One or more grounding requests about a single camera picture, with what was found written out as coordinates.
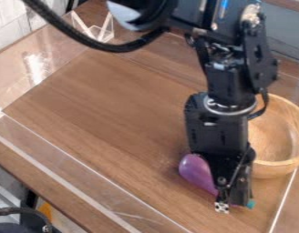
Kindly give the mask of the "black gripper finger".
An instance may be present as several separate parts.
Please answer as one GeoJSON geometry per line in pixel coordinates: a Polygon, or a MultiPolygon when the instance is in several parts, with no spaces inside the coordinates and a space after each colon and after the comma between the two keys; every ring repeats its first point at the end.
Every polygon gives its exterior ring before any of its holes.
{"type": "Polygon", "coordinates": [[[215,211],[229,213],[231,207],[241,207],[238,186],[235,184],[230,185],[225,177],[218,177],[215,188],[218,190],[215,211]]]}

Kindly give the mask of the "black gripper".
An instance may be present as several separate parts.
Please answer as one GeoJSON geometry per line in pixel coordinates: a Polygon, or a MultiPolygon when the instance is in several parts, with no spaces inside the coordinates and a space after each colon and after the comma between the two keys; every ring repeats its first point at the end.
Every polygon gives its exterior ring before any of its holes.
{"type": "Polygon", "coordinates": [[[233,185],[230,203],[246,207],[253,198],[251,169],[255,151],[249,141],[246,115],[225,116],[211,111],[209,95],[198,93],[184,104],[184,123],[190,154],[209,163],[213,182],[225,177],[233,185]]]}

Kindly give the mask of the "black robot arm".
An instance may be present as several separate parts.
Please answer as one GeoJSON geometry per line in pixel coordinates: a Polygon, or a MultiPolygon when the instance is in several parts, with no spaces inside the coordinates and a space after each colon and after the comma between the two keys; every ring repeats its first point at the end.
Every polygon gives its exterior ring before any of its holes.
{"type": "Polygon", "coordinates": [[[167,26],[184,32],[207,90],[184,104],[190,154],[179,171],[215,195],[217,211],[251,207],[255,150],[249,123],[266,111],[257,99],[269,100],[279,67],[267,44],[261,0],[107,0],[107,6],[128,30],[167,26]]]}

